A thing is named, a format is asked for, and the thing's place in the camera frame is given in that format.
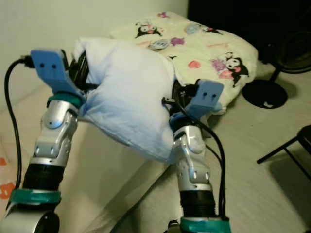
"black stool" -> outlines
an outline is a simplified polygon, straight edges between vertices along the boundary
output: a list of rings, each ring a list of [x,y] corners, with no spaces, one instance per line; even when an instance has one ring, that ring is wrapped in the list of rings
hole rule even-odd
[[[269,159],[276,153],[280,152],[281,150],[285,150],[286,153],[291,157],[291,159],[297,164],[297,166],[302,170],[302,172],[311,180],[311,175],[303,168],[303,166],[298,162],[298,160],[287,150],[287,147],[292,143],[298,141],[305,150],[311,155],[311,125],[303,127],[296,137],[289,140],[279,148],[275,149],[271,153],[267,154],[266,156],[262,157],[261,159],[257,160],[258,164],[261,164],[266,159]]]
[[[269,80],[256,79],[242,89],[244,98],[260,108],[278,108],[287,100],[277,83],[280,72],[299,74],[311,70],[311,31],[288,34],[270,46],[271,63],[276,68]]]

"floor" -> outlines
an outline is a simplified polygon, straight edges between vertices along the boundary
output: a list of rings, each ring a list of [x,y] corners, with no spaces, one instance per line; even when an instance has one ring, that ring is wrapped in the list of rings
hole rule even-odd
[[[272,72],[272,66],[258,63],[258,78],[267,79]],[[311,73],[281,73],[276,82],[289,96],[283,107],[260,109],[240,95],[225,115],[210,121],[226,153],[227,215],[232,232],[303,233],[311,229],[311,182],[295,163],[280,152],[256,164],[311,122]],[[216,148],[211,139],[207,142]],[[289,150],[311,167],[311,156],[299,143]],[[209,153],[207,161],[218,196],[218,164]],[[177,178],[171,167],[114,233],[162,233],[171,219],[181,215]]]

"pillowcase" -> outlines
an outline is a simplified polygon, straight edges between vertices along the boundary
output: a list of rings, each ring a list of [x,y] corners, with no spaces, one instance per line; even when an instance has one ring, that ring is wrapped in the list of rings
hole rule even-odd
[[[88,94],[81,116],[144,157],[172,163],[173,133],[161,104],[163,97],[172,95],[176,75],[171,62],[116,39],[81,38],[75,59],[84,51],[87,82],[100,86]]]

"cartoon character print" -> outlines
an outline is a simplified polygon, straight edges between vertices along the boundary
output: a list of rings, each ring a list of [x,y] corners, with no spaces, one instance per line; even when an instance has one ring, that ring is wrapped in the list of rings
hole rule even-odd
[[[176,58],[177,56],[169,56],[169,58],[171,58],[172,60],[174,59],[174,58]]]
[[[207,26],[204,26],[204,25],[200,25],[200,27],[201,27],[201,30],[204,33],[218,33],[218,34],[222,35],[218,30],[216,30],[214,28],[207,27]]]
[[[194,24],[190,24],[186,27],[185,29],[186,33],[188,35],[191,34],[195,34],[198,31],[202,31],[204,33],[217,33],[217,34],[221,34],[219,31],[217,31],[214,28],[208,27],[208,26],[204,26],[202,24],[198,24],[198,23],[194,23]]]
[[[160,18],[170,18],[166,12],[161,12],[159,14],[157,14],[157,16],[159,16]]]
[[[242,77],[248,77],[248,70],[240,57],[234,56],[232,52],[211,60],[212,66],[218,72],[221,79],[233,79],[233,88]]]
[[[153,51],[160,51],[165,49],[168,45],[170,45],[171,41],[168,39],[157,40],[150,45],[148,45],[148,49]]]
[[[184,38],[174,37],[174,38],[171,39],[171,44],[173,46],[175,46],[175,45],[183,45],[183,44],[185,44],[185,39]]]
[[[140,23],[139,22],[139,23],[136,23],[136,26],[139,26],[139,27],[137,29],[138,30],[137,36],[135,38],[138,38],[143,35],[149,35],[149,34],[158,34],[159,36],[162,36],[157,26],[151,23],[148,23],[148,22]]]

